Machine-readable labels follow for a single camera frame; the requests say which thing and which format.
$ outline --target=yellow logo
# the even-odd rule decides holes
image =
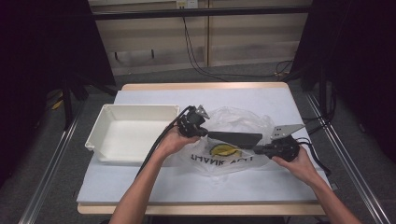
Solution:
[[[222,157],[229,157],[229,156],[237,156],[242,157],[242,151],[237,148],[227,144],[219,144],[215,145],[210,149],[211,156],[222,156]]]

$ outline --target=white table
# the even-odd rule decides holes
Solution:
[[[115,104],[221,106],[268,115],[275,125],[302,123],[285,83],[130,84]],[[302,129],[293,137],[308,137]],[[78,195],[82,214],[112,214],[131,185],[138,166],[99,162],[95,156]],[[319,174],[325,174],[316,165]],[[315,194],[289,171],[270,162],[265,169],[208,177],[193,168],[163,167],[150,197],[147,215],[297,216],[324,215]]]

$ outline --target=table edge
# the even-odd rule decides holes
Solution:
[[[122,91],[163,91],[197,89],[248,89],[248,88],[286,88],[285,82],[196,82],[196,83],[139,83],[125,84]]]
[[[84,215],[113,214],[116,204],[79,203]],[[238,203],[238,204],[165,204],[148,205],[149,216],[325,216],[317,202],[309,203]]]

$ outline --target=forearm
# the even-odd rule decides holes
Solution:
[[[110,223],[142,223],[149,196],[166,157],[154,152],[145,168],[121,198]]]
[[[326,182],[317,175],[313,181],[308,184],[317,195],[317,198],[324,212],[331,223],[361,223],[347,207],[337,198]]]

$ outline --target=person's left hand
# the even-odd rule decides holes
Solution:
[[[180,134],[178,127],[175,126],[166,134],[161,143],[158,145],[158,149],[164,153],[164,156],[168,157],[180,151],[184,146],[190,143],[194,143],[200,139],[199,136],[191,138],[185,137]]]

